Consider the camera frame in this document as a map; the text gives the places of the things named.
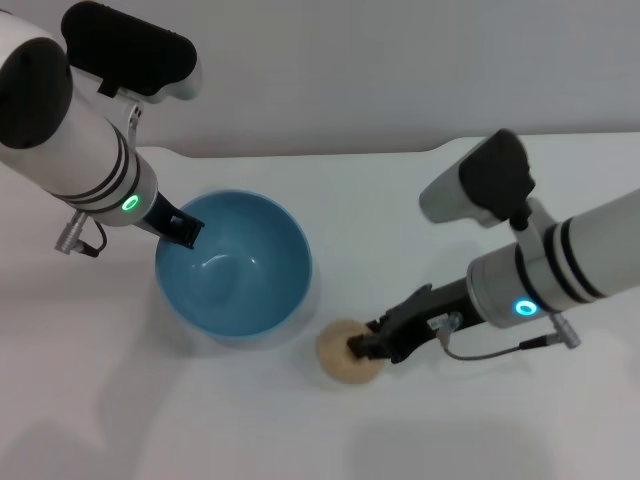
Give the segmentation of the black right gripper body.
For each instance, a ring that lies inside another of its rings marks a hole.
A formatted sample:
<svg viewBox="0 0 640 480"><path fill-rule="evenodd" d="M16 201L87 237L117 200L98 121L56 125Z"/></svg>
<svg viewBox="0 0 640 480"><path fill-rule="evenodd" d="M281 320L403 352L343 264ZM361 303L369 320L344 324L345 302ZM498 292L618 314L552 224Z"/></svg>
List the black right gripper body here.
<svg viewBox="0 0 640 480"><path fill-rule="evenodd" d="M392 364L405 361L416 349L436 338L451 314L462 317L459 329L483 323L472 304L465 279L432 288L424 285L384 314L384 335Z"/></svg>

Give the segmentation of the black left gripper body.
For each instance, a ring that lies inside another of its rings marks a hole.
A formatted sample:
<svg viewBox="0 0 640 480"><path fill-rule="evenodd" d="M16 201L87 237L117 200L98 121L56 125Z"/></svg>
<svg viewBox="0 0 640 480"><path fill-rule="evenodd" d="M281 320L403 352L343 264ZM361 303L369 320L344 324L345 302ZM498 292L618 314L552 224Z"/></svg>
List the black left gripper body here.
<svg viewBox="0 0 640 480"><path fill-rule="evenodd" d="M158 192L150 210L141 220L141 228L169 241L169 221L173 215L179 215L180 213L184 212Z"/></svg>

